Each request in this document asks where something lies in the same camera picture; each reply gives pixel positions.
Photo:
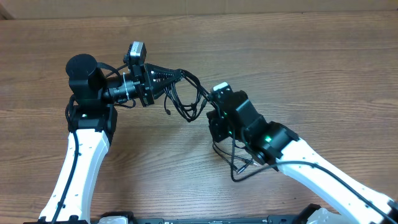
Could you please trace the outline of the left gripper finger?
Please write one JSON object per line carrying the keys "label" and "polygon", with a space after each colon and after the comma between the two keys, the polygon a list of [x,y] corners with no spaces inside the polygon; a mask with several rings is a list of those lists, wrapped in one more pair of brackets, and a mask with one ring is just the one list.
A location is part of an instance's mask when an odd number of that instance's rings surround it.
{"label": "left gripper finger", "polygon": [[152,96],[153,99],[158,99],[163,93],[166,87],[169,87],[171,84],[177,82],[176,79],[166,79],[159,82],[152,83]]}
{"label": "left gripper finger", "polygon": [[180,69],[174,70],[150,63],[146,64],[146,72],[149,80],[158,86],[167,86],[173,82],[179,82],[182,78]]}

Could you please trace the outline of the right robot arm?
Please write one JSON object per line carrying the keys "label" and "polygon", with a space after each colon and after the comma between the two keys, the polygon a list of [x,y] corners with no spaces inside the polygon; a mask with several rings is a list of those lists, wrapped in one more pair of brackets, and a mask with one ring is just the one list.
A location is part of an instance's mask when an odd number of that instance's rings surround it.
{"label": "right robot arm", "polygon": [[213,90],[215,107],[207,114],[215,142],[231,137],[264,169],[275,169],[300,182],[351,223],[397,223],[397,203],[354,180],[297,133],[258,113],[244,91]]}

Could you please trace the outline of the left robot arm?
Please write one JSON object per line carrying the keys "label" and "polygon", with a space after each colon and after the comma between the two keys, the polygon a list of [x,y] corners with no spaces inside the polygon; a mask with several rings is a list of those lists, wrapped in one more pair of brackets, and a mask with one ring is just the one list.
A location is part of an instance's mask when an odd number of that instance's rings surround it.
{"label": "left robot arm", "polygon": [[164,88],[182,78],[172,70],[144,63],[141,56],[126,56],[129,73],[78,54],[66,64],[73,94],[65,108],[68,147],[52,196],[37,223],[89,223],[93,192],[105,155],[116,130],[118,106],[140,99],[153,104]]}

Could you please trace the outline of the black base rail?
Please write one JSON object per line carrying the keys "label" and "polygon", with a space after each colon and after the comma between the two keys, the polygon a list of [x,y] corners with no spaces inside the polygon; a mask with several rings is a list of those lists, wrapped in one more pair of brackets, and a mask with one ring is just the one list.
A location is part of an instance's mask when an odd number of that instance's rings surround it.
{"label": "black base rail", "polygon": [[164,218],[136,218],[132,212],[104,213],[98,220],[91,223],[137,223],[137,224],[346,224],[342,215],[329,212],[317,204],[310,204],[298,215],[267,215],[255,218],[193,218],[193,219],[164,219]]}

